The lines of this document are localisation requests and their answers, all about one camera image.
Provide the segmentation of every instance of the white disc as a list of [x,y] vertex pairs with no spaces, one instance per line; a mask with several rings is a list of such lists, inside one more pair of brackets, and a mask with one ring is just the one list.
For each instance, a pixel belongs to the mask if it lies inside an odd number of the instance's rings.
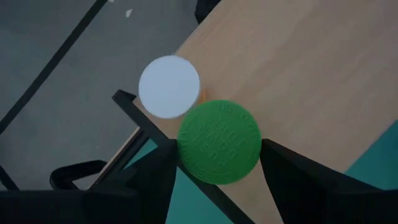
[[145,109],[159,118],[187,112],[200,95],[200,80],[193,65],[176,55],[155,59],[143,71],[138,94]]

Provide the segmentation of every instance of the black stand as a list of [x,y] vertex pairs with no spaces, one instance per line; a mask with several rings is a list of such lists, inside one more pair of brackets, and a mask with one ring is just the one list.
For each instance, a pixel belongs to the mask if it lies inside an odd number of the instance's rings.
[[[136,95],[123,90],[118,90],[112,96],[113,101],[119,105],[156,145],[163,146],[167,144],[170,139],[133,103],[135,98]],[[254,224],[254,222],[216,185],[204,183],[192,176],[180,160],[177,161],[177,166],[233,223]]]
[[271,140],[262,142],[264,177],[285,224],[398,223],[398,190],[380,190]]

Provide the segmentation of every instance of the teal surface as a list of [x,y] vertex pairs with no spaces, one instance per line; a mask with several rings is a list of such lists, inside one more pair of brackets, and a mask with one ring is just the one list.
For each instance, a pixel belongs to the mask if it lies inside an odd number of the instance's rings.
[[[131,166],[131,164],[155,148],[156,144],[152,140],[148,140],[125,168]],[[177,168],[175,185],[166,223],[230,224],[232,222],[179,168]]]
[[398,189],[398,121],[346,171],[383,190]]

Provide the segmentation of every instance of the black line on floor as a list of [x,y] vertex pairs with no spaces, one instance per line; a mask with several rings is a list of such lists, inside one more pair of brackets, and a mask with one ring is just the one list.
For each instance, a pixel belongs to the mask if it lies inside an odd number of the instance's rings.
[[5,117],[0,121],[0,135],[6,130],[6,128],[11,124],[12,120],[21,112],[29,100],[35,95],[40,86],[46,81],[50,76],[55,67],[60,63],[62,58],[68,53],[69,49],[76,42],[79,36],[87,28],[90,22],[94,19],[97,13],[105,5],[107,0],[96,0],[92,7],[87,11],[85,16],[81,19],[78,25],[74,28],[72,33],[64,41],[61,47],[53,55],[50,61],[46,64],[43,70],[35,78],[35,80],[30,84],[28,89],[24,94],[18,99],[18,101],[12,106],[12,108],[7,112]]

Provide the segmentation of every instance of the black chair leg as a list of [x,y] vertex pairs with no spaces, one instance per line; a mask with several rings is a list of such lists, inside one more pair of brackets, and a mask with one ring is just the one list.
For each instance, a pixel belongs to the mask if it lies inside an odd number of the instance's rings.
[[195,18],[200,24],[221,0],[198,0],[195,9]]
[[53,189],[78,189],[74,180],[97,174],[105,165],[105,161],[89,161],[58,168],[50,175],[50,185]]

